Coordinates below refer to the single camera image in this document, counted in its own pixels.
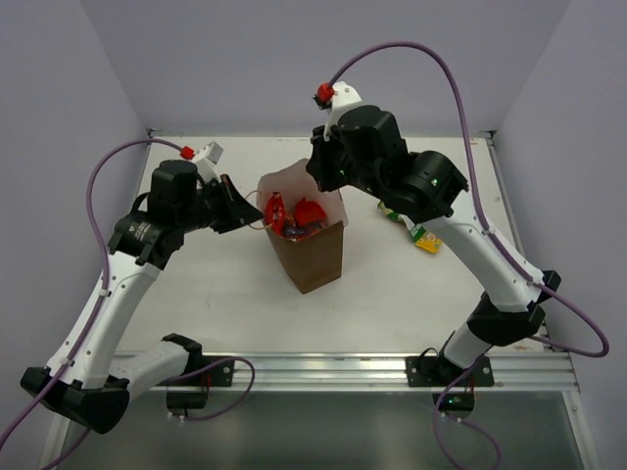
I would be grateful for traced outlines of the red gummy candy packet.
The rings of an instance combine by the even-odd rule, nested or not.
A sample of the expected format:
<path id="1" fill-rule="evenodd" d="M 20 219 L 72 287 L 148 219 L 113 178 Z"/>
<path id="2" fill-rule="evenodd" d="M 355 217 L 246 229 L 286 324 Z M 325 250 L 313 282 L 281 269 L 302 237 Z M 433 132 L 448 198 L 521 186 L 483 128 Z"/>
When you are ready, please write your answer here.
<path id="1" fill-rule="evenodd" d="M 306 198 L 296 204 L 292 216 L 297 240 L 314 235 L 327 226 L 327 215 L 322 206 Z"/>

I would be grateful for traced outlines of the brown paper bag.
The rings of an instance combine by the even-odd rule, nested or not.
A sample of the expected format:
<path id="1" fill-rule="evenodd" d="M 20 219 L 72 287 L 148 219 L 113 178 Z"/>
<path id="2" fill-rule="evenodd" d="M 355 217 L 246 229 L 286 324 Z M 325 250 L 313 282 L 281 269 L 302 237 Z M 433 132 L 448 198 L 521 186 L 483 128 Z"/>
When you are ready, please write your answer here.
<path id="1" fill-rule="evenodd" d="M 264 215 L 265 204 L 273 192 L 279 192 L 287 212 L 281 236 L 265 226 L 274 252 L 288 278 L 302 294 L 307 294 L 342 275 L 344 228 L 348 225 L 341 193 L 320 192 L 314 179 L 307 173 L 306 159 L 261 177 L 255 196 L 255 206 Z M 327 215 L 327 226 L 307 238 L 297 240 L 294 235 L 293 210 L 303 198 L 319 203 Z"/>

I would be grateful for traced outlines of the green snack packet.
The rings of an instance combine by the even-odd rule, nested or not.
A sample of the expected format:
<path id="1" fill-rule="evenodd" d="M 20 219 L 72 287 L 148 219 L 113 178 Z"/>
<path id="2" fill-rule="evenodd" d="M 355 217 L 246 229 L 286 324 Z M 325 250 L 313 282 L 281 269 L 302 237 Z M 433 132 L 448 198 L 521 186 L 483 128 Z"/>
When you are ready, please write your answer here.
<path id="1" fill-rule="evenodd" d="M 377 204 L 377 208 L 379 211 L 387 217 L 389 220 L 392 220 L 397 223 L 403 224 L 403 226 L 408 230 L 412 231 L 416 227 L 416 223 L 413 222 L 408 216 L 404 214 L 400 214 L 398 212 L 392 211 L 387 208 L 382 201 Z"/>

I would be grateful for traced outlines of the large red snack packet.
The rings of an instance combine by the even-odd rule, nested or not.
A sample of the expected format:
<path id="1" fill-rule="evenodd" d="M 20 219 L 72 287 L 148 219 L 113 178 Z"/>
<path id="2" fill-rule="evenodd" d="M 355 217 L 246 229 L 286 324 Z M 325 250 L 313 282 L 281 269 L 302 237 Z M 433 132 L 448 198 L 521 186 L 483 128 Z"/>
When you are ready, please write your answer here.
<path id="1" fill-rule="evenodd" d="M 283 198 L 279 192 L 273 192 L 265 204 L 265 226 L 281 236 L 287 220 Z"/>

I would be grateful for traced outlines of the yellow candy packet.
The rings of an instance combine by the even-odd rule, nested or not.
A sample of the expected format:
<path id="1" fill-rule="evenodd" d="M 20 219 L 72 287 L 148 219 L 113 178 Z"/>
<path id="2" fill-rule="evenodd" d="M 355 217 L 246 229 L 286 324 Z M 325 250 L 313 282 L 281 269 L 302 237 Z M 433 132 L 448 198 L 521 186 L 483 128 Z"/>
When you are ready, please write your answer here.
<path id="1" fill-rule="evenodd" d="M 442 240 L 426 230 L 422 225 L 415 225 L 410 230 L 410 236 L 415 246 L 429 254 L 438 254 L 442 247 Z"/>

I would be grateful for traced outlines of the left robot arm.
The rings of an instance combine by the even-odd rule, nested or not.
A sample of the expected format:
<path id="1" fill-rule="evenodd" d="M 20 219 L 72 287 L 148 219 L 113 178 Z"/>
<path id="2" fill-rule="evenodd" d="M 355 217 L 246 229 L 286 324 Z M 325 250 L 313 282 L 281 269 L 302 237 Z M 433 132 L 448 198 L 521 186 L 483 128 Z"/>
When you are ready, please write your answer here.
<path id="1" fill-rule="evenodd" d="M 151 388 L 204 376 L 209 362 L 201 344 L 179 334 L 131 358 L 117 360 L 115 353 L 133 313 L 188 233 L 210 228 L 222 234 L 262 217 L 230 177 L 210 165 L 161 162 L 149 191 L 116 224 L 102 281 L 77 323 L 45 366 L 26 370 L 23 389 L 49 410 L 106 434 Z"/>

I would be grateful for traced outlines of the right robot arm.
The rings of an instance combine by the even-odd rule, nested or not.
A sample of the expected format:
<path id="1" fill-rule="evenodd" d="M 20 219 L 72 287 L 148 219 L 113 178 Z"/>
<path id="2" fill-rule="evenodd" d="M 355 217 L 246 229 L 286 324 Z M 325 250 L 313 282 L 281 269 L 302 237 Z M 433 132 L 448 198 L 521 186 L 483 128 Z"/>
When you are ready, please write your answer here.
<path id="1" fill-rule="evenodd" d="M 313 130 L 307 171 L 322 192 L 345 186 L 378 199 L 442 239 L 484 289 L 441 361 L 467 369 L 492 347 L 535 335 L 541 307 L 561 278 L 529 263 L 496 229 L 481 225 L 467 179 L 445 155 L 409 151 L 395 117 L 372 105 L 329 111 Z"/>

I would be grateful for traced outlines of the aluminium rail frame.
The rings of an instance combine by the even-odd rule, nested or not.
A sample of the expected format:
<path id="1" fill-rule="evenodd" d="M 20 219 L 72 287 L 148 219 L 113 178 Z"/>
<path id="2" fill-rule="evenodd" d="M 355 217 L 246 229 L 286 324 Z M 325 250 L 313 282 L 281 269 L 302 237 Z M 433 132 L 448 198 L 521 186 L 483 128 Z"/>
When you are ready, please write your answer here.
<path id="1" fill-rule="evenodd" d="M 408 396 L 405 358 L 440 345 L 481 288 L 451 251 L 410 249 L 373 198 L 341 191 L 350 224 L 344 271 L 305 295 L 278 265 L 265 235 L 189 236 L 148 290 L 117 347 L 117 360 L 153 348 L 170 332 L 208 355 L 243 355 L 236 386 L 261 393 Z M 469 425 L 446 423 L 449 451 L 473 469 L 595 469 L 570 358 L 524 340 L 491 354 L 495 385 L 478 388 Z"/>

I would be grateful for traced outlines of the left black base bracket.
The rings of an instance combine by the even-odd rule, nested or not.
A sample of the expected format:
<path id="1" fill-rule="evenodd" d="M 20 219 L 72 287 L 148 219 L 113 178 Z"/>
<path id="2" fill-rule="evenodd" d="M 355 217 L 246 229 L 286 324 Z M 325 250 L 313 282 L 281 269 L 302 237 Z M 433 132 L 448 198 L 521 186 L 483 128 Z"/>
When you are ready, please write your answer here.
<path id="1" fill-rule="evenodd" d="M 232 384 L 234 360 L 226 356 L 196 357 L 183 374 L 195 372 L 188 378 L 175 377 L 165 381 L 166 407 L 174 415 L 189 416 L 202 410 L 209 402 L 211 388 L 228 388 Z"/>

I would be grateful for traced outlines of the black base bracket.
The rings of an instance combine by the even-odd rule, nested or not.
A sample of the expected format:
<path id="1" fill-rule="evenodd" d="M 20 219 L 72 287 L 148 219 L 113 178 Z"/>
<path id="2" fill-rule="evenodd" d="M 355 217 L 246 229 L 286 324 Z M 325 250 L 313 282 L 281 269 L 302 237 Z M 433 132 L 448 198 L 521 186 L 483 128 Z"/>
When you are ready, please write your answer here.
<path id="1" fill-rule="evenodd" d="M 165 381 L 166 407 L 174 415 L 189 416 L 202 410 L 209 402 L 211 388 L 228 388 L 232 384 L 234 360 L 226 356 L 196 357 L 183 374 L 195 372 L 188 378 L 175 377 Z"/>
<path id="2" fill-rule="evenodd" d="M 411 388 L 444 389 L 463 373 L 462 368 L 441 357 L 434 348 L 428 348 L 419 355 L 407 356 L 405 368 L 408 386 Z M 447 392 L 438 405 L 438 410 L 458 418 L 468 417 L 475 407 L 476 390 L 494 385 L 491 361 L 483 356 L 467 376 L 456 382 L 461 391 Z"/>

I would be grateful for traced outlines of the right black base bracket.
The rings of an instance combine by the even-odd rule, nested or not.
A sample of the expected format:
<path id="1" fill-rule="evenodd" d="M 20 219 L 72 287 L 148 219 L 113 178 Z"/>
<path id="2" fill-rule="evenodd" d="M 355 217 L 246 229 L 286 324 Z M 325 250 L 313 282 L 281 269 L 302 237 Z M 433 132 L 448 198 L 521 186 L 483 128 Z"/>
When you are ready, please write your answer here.
<path id="1" fill-rule="evenodd" d="M 407 356 L 405 368 L 408 386 L 411 388 L 444 389 L 463 373 L 462 368 L 441 357 L 434 348 L 428 348 L 419 355 Z M 438 410 L 458 418 L 468 417 L 475 407 L 476 390 L 494 385 L 491 361 L 483 356 L 467 376 L 456 382 L 461 391 L 447 392 L 438 405 Z"/>

